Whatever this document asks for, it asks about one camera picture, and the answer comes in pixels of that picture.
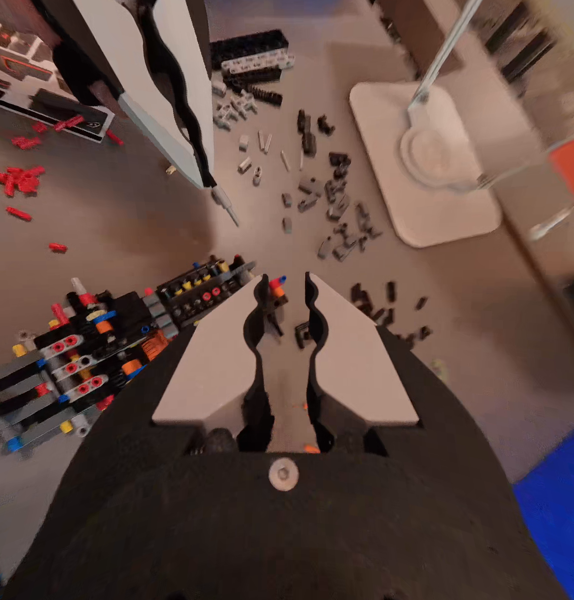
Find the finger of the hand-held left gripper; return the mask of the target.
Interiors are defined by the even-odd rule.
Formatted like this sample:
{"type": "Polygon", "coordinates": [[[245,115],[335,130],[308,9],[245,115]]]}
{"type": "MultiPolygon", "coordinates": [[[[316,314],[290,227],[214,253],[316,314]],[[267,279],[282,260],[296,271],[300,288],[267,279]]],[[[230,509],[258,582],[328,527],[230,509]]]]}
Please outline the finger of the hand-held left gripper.
{"type": "Polygon", "coordinates": [[[211,53],[205,1],[153,1],[151,23],[171,87],[179,135],[193,154],[193,183],[216,186],[211,107],[211,53]]]}
{"type": "Polygon", "coordinates": [[[115,77],[120,108],[182,176],[206,189],[191,178],[198,173],[190,147],[179,135],[171,87],[162,73],[152,2],[74,1],[74,5],[115,77]]]}

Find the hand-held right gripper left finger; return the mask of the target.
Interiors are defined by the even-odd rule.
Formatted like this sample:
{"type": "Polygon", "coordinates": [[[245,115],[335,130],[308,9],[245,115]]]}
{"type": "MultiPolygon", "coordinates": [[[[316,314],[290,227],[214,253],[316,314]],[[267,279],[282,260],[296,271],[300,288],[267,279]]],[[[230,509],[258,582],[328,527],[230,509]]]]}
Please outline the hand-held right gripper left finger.
{"type": "Polygon", "coordinates": [[[274,415],[257,346],[270,299],[258,275],[195,327],[156,407],[156,425],[188,426],[201,436],[227,430],[242,451],[266,451],[274,415]]]}

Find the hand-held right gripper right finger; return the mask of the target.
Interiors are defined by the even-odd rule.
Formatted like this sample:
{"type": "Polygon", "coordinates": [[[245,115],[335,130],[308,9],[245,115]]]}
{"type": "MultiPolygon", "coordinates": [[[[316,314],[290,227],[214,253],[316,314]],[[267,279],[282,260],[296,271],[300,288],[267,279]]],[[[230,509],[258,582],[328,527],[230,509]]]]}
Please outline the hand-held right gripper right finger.
{"type": "Polygon", "coordinates": [[[307,412],[320,451],[382,451],[382,428],[415,428],[419,415],[377,325],[307,272],[310,355],[307,412]]]}

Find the lego car chassis model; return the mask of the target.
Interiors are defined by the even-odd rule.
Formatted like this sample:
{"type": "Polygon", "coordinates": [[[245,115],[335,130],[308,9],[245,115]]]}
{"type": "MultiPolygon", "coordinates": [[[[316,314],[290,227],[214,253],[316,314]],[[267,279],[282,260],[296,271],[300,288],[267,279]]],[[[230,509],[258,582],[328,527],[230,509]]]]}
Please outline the lego car chassis model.
{"type": "MultiPolygon", "coordinates": [[[[156,425],[161,400],[195,327],[207,314],[247,285],[254,262],[235,255],[232,263],[211,256],[191,270],[146,289],[113,296],[87,291],[80,279],[64,304],[53,304],[54,319],[44,334],[19,334],[13,361],[0,365],[0,444],[3,455],[25,451],[57,433],[84,437],[91,419],[124,393],[143,406],[150,427],[185,428],[190,452],[209,436],[223,439],[227,430],[206,436],[193,427],[156,425]]],[[[288,303],[286,276],[269,278],[265,330],[283,331],[277,311],[288,303]]]]}

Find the black axle with grey sleeve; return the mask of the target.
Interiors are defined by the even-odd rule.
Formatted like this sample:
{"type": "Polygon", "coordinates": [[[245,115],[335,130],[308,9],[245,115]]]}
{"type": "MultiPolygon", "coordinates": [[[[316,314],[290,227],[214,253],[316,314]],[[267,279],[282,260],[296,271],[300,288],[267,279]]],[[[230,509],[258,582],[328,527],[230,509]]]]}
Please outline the black axle with grey sleeve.
{"type": "Polygon", "coordinates": [[[231,220],[236,225],[236,227],[239,227],[240,222],[239,222],[238,215],[235,212],[235,209],[234,209],[228,195],[223,190],[223,188],[220,185],[216,184],[211,189],[211,196],[212,196],[212,199],[216,202],[216,204],[218,206],[221,206],[228,213],[228,215],[230,216],[231,220]]]}

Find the stack of long lego beams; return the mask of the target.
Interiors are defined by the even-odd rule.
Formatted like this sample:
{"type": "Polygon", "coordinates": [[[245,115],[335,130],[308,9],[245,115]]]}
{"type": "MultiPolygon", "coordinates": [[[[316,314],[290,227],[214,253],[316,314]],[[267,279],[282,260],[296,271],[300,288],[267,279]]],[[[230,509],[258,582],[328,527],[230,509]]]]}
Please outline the stack of long lego beams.
{"type": "Polygon", "coordinates": [[[294,67],[295,56],[289,53],[289,42],[281,30],[212,41],[209,51],[212,70],[221,74],[211,84],[218,98],[231,90],[276,108],[282,106],[282,94],[261,87],[279,82],[283,72],[294,67]]]}

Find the pile of black lego pieces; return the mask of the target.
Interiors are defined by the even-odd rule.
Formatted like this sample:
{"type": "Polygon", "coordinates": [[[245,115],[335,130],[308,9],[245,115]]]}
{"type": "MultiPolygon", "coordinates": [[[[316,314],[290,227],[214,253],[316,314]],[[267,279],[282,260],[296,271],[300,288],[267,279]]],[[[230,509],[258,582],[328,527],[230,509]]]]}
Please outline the pile of black lego pieces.
{"type": "MultiPolygon", "coordinates": [[[[397,284],[395,281],[388,281],[386,283],[386,295],[389,307],[381,307],[380,309],[375,310],[369,293],[361,287],[361,283],[358,282],[354,284],[350,290],[351,303],[353,306],[369,317],[375,326],[389,329],[396,321],[395,302],[397,300],[397,284]]],[[[395,335],[398,339],[403,340],[408,345],[409,349],[413,349],[416,343],[424,341],[432,334],[433,329],[430,326],[425,325],[406,336],[403,336],[402,334],[395,335]]]]}

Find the pile of red lego pins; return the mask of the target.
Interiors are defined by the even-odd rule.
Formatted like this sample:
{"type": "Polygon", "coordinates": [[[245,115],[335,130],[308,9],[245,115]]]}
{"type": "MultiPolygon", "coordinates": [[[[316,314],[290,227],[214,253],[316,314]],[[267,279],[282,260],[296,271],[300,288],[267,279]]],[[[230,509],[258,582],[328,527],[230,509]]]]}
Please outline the pile of red lego pins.
{"type": "MultiPolygon", "coordinates": [[[[48,128],[56,132],[67,131],[81,124],[87,124],[87,120],[81,115],[74,115],[70,118],[58,121],[52,126],[45,125],[42,122],[36,122],[32,129],[37,136],[28,138],[26,136],[16,136],[11,138],[11,143],[15,148],[22,151],[28,151],[42,144],[40,135],[46,133],[48,128]]],[[[105,136],[115,145],[124,146],[124,140],[119,138],[113,131],[107,129],[105,136]]],[[[28,169],[19,167],[7,167],[5,171],[0,171],[0,185],[3,186],[6,198],[13,199],[16,192],[24,196],[35,196],[40,186],[40,177],[45,174],[45,168],[41,165],[28,169]]],[[[27,212],[21,211],[13,206],[6,207],[6,213],[23,222],[31,222],[32,216],[27,212]]],[[[49,243],[49,250],[55,254],[65,254],[68,247],[65,244],[49,243]]]]}

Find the scattered grey lego pieces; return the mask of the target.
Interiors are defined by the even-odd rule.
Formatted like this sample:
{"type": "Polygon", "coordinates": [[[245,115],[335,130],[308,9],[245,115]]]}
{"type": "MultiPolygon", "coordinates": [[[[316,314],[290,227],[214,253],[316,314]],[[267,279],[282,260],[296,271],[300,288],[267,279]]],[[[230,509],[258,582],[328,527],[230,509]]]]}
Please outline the scattered grey lego pieces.
{"type": "Polygon", "coordinates": [[[281,107],[256,101],[257,113],[245,110],[243,119],[227,117],[230,128],[214,125],[214,176],[238,216],[236,227],[222,210],[210,219],[212,252],[229,259],[243,253],[260,268],[370,272],[380,268],[381,239],[368,241],[360,251],[357,242],[343,262],[333,249],[343,242],[334,229],[348,224],[350,236],[359,235],[355,202],[367,182],[357,172],[361,154],[351,143],[352,126],[334,86],[321,73],[304,77],[302,72],[284,75],[267,89],[283,95],[281,107]],[[335,167],[329,152],[348,152],[353,171],[346,185],[351,201],[344,216],[335,221],[327,212],[325,184],[335,167]]]}

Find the clear glass lamp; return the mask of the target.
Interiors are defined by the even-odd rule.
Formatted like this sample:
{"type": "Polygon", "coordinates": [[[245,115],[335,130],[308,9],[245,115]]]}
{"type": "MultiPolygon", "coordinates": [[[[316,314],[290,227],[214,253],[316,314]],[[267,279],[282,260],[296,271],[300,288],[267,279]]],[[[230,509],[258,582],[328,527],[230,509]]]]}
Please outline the clear glass lamp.
{"type": "Polygon", "coordinates": [[[489,174],[482,169],[462,117],[451,95],[435,82],[457,42],[478,11],[481,1],[466,1],[407,107],[409,126],[399,152],[410,177],[427,190],[432,199],[420,216],[427,217],[415,247],[457,241],[492,232],[501,223],[488,192],[496,184],[541,164],[552,163],[570,149],[574,137],[541,151],[519,164],[508,164],[489,174]]]}

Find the blue box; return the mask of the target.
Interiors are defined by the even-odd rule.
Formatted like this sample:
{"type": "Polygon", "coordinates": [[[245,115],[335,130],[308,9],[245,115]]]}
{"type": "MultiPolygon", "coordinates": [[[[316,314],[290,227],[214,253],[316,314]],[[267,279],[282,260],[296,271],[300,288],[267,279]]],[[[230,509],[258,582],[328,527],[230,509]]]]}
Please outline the blue box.
{"type": "Polygon", "coordinates": [[[574,599],[574,430],[513,489],[539,551],[574,599]]]}

